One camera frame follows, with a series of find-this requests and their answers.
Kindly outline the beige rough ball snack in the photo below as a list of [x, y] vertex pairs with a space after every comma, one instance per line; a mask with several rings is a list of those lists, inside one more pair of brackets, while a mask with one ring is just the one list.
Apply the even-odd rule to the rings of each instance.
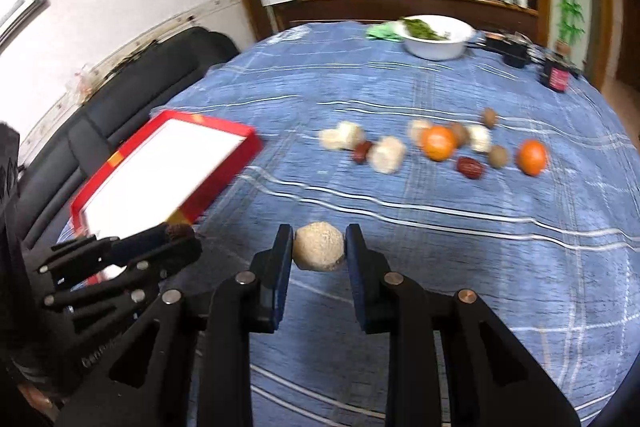
[[326, 221], [311, 222], [294, 235], [293, 260], [298, 269], [329, 272], [345, 260], [344, 237]]

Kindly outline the black leather sofa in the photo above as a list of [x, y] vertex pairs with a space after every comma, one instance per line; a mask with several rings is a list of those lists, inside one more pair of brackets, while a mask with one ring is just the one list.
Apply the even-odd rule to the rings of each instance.
[[14, 230], [29, 251], [51, 246], [70, 219], [70, 202], [151, 110], [240, 54], [227, 35], [200, 26], [153, 41], [56, 130], [18, 182]]

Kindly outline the blue plaid tablecloth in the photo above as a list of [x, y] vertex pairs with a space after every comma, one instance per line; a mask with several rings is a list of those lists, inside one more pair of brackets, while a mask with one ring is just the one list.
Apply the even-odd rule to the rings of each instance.
[[[613, 401], [639, 351], [639, 154], [583, 79], [563, 93], [535, 67], [472, 49], [427, 62], [357, 23], [308, 24], [255, 44], [169, 107], [248, 124], [262, 151], [203, 216], [203, 254], [176, 277], [210, 291], [247, 267], [283, 223], [359, 225], [369, 247], [429, 291], [476, 291], [570, 400], [582, 425]], [[325, 150], [343, 121], [405, 140], [411, 121], [474, 124], [492, 142], [540, 142], [539, 176], [514, 164], [477, 180], [409, 146], [392, 174]]]

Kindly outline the brown longan fruit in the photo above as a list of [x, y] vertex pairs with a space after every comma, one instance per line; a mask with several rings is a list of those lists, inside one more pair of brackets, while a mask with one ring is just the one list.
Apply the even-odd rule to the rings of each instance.
[[470, 143], [470, 134], [467, 127], [460, 122], [452, 122], [449, 129], [456, 140], [456, 147], [465, 147]]
[[494, 129], [498, 124], [499, 116], [496, 113], [495, 109], [490, 107], [485, 107], [483, 109], [482, 115], [480, 115], [480, 121], [484, 126], [488, 129]]
[[502, 169], [508, 165], [509, 153], [503, 146], [494, 145], [488, 152], [487, 159], [492, 168]]

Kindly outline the orange tangerine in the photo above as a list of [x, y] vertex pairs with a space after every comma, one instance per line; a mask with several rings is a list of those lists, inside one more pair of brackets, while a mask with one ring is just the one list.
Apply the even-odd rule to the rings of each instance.
[[547, 150], [536, 140], [526, 140], [518, 148], [516, 165], [527, 176], [539, 176], [547, 165]]
[[433, 126], [422, 131], [420, 147], [428, 159], [444, 161], [454, 153], [457, 140], [449, 128]]

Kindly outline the red white tray box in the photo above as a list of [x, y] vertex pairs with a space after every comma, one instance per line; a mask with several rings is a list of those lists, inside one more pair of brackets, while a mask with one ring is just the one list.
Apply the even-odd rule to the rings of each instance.
[[163, 109], [93, 173], [70, 203], [74, 235], [120, 239], [193, 225], [262, 150], [238, 122]]

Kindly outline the white bowl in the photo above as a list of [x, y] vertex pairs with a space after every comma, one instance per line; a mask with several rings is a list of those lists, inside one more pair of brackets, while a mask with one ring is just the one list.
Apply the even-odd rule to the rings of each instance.
[[459, 58], [476, 36], [468, 23], [442, 15], [403, 17], [394, 31], [410, 54], [436, 62]]

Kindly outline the black power adapter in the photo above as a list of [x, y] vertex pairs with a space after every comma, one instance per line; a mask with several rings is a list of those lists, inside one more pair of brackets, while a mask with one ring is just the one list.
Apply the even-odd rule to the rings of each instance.
[[515, 34], [499, 34], [487, 31], [484, 35], [484, 46], [487, 51], [498, 53], [504, 64], [515, 68], [524, 68], [529, 62], [530, 39], [519, 32]]

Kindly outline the red jujube date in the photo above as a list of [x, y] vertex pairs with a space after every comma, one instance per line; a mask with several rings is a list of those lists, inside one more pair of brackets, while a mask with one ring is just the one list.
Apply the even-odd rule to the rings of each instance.
[[483, 164], [472, 157], [460, 156], [456, 168], [465, 178], [472, 180], [480, 179], [484, 174]]
[[367, 161], [372, 145], [373, 143], [368, 140], [358, 143], [352, 150], [352, 161], [358, 165], [364, 164]]

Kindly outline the dark bottle pink label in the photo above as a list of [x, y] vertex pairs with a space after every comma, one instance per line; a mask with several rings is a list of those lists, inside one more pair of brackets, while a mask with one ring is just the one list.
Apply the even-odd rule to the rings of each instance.
[[552, 91], [564, 93], [571, 75], [570, 46], [565, 41], [556, 39], [554, 47], [544, 52], [539, 81]]

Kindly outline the green leafy vegetables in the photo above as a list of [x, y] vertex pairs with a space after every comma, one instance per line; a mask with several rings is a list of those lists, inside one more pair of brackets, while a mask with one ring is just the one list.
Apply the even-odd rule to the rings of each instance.
[[423, 20], [417, 20], [416, 18], [403, 18], [402, 24], [404, 25], [407, 34], [412, 38], [431, 41], [442, 41], [449, 38], [448, 32], [441, 35], [434, 31], [434, 29]]

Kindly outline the green cloth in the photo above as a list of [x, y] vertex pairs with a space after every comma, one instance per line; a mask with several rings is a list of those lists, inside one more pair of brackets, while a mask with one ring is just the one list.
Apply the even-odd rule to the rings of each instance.
[[396, 31], [395, 22], [385, 22], [369, 25], [366, 29], [366, 38], [370, 40], [384, 40], [401, 42], [402, 37]]

